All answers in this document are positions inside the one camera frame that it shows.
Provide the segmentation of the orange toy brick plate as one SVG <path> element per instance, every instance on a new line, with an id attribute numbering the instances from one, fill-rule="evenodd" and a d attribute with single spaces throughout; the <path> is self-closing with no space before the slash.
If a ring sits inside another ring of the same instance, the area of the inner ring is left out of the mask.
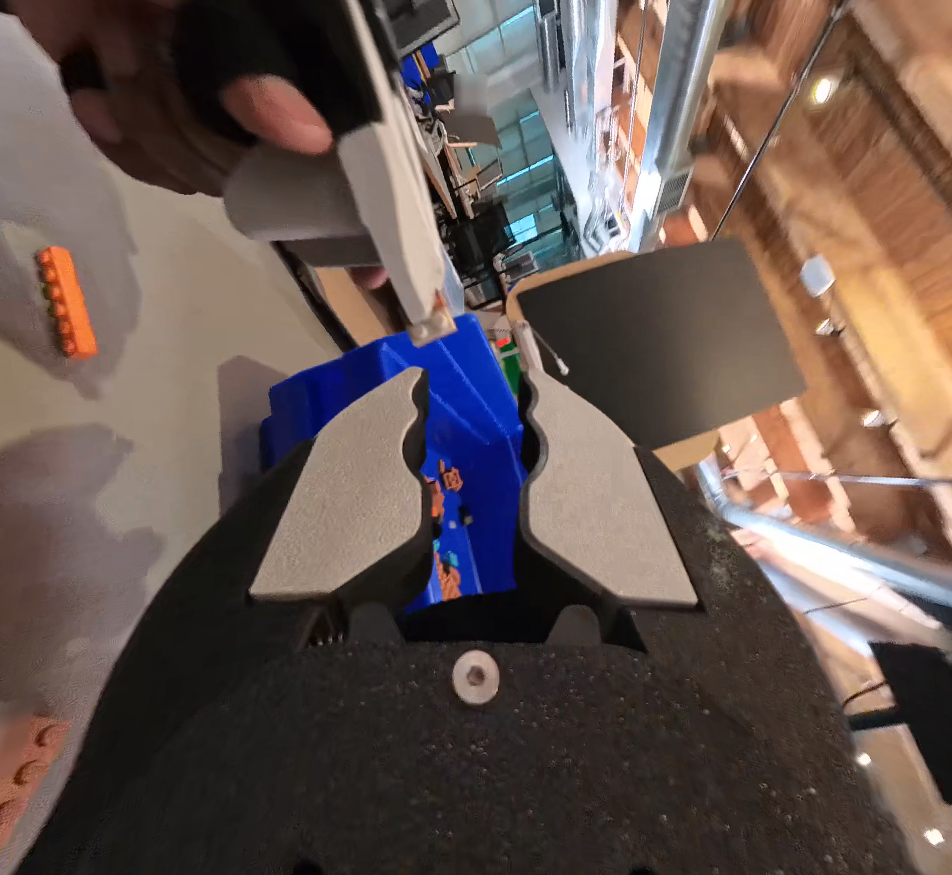
<path id="1" fill-rule="evenodd" d="M 49 246 L 38 250 L 34 258 L 58 351 L 73 361 L 94 358 L 98 343 L 71 253 Z"/>

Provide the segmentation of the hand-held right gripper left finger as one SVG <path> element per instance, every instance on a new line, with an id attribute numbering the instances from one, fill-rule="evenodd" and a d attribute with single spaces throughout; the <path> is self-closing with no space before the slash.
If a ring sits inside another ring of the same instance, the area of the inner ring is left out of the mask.
<path id="1" fill-rule="evenodd" d="M 315 437 L 248 594 L 260 602 L 411 603 L 432 574 L 422 476 L 429 384 L 411 367 Z"/>

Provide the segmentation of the pile of loose toy bricks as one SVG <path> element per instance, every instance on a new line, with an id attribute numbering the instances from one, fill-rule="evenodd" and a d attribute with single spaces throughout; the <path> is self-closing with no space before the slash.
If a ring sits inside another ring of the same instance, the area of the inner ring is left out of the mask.
<path id="1" fill-rule="evenodd" d="M 470 541 L 472 514 L 462 498 L 459 469 L 443 460 L 433 477 L 425 477 L 430 491 L 432 573 L 423 593 L 428 605 L 445 603 L 481 592 Z"/>

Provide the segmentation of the brick chunk with coloured studs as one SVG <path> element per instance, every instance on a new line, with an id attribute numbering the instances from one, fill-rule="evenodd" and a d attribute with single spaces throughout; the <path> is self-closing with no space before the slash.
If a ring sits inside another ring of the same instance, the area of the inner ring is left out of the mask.
<path id="1" fill-rule="evenodd" d="M 70 721 L 2 706 L 1 844 L 59 757 Z"/>

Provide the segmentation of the blue plastic bin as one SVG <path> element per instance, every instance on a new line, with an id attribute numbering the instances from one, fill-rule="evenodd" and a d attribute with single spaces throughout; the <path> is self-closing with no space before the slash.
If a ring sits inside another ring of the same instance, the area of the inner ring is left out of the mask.
<path id="1" fill-rule="evenodd" d="M 400 333 L 358 347 L 273 385 L 259 430 L 266 472 L 354 401 L 411 367 L 429 383 L 423 476 L 439 460 L 457 467 L 472 514 L 470 541 L 481 592 L 514 589 L 513 554 L 520 490 L 523 426 L 496 353 L 472 315 L 457 332 L 422 348 Z"/>

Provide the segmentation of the silver air duct with grille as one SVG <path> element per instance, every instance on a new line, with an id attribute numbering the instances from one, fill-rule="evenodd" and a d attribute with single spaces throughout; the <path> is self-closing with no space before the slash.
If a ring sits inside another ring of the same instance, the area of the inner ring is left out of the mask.
<path id="1" fill-rule="evenodd" d="M 733 0 L 668 0 L 628 248 L 647 253 L 684 201 L 692 131 Z"/>

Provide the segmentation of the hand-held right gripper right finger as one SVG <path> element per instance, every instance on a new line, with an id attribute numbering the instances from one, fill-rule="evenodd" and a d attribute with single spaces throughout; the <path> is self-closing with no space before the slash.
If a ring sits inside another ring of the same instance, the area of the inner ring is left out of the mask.
<path id="1" fill-rule="evenodd" d="M 530 550 L 624 607 L 696 607 L 633 440 L 544 371 L 530 370 L 523 385 L 528 476 L 518 528 Z"/>

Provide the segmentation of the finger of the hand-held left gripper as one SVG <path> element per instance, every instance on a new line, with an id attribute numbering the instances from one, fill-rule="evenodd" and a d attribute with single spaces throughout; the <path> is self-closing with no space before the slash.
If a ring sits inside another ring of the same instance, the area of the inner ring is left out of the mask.
<path id="1" fill-rule="evenodd" d="M 321 237 L 272 242 L 278 249 L 315 269 L 378 269 L 380 254 L 369 237 Z"/>
<path id="2" fill-rule="evenodd" d="M 334 48 L 359 107 L 334 131 L 339 163 L 409 328 L 447 328 L 444 249 L 386 12 L 380 0 L 334 1 Z"/>

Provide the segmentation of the black stand bar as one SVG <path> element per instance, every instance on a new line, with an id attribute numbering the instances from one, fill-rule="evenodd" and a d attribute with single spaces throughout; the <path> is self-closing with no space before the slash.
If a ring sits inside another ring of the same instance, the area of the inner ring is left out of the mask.
<path id="1" fill-rule="evenodd" d="M 943 802 L 951 804 L 950 651 L 919 643 L 874 642 L 883 677 L 841 701 L 853 732 L 906 726 Z M 849 712 L 854 702 L 880 690 L 891 694 L 885 707 Z"/>

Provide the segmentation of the black plywood-edged panel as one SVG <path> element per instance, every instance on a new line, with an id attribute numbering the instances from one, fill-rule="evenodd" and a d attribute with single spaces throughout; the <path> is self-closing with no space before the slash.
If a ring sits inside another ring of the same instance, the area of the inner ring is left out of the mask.
<path id="1" fill-rule="evenodd" d="M 744 242 L 619 252 L 520 280 L 506 314 L 544 369 L 678 472 L 720 429 L 799 398 L 803 372 Z"/>
<path id="2" fill-rule="evenodd" d="M 453 146 L 501 146 L 495 122 L 490 117 L 453 110 L 444 114 L 443 125 L 447 143 Z"/>

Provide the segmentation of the black office chair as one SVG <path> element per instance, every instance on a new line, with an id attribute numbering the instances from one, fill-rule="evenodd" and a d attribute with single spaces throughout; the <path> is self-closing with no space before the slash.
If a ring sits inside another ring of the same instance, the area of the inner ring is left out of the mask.
<path id="1" fill-rule="evenodd" d="M 475 279 L 492 266 L 513 240 L 503 202 L 485 202 L 472 219 L 462 218 L 447 234 L 449 257 L 462 281 Z"/>

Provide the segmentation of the small pale brick piece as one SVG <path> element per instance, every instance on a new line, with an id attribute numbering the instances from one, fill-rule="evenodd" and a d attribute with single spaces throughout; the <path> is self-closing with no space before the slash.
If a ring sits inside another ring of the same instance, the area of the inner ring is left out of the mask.
<path id="1" fill-rule="evenodd" d="M 457 323 L 442 292 L 435 294 L 433 308 L 425 319 L 407 329 L 412 345 L 422 348 L 457 332 Z"/>

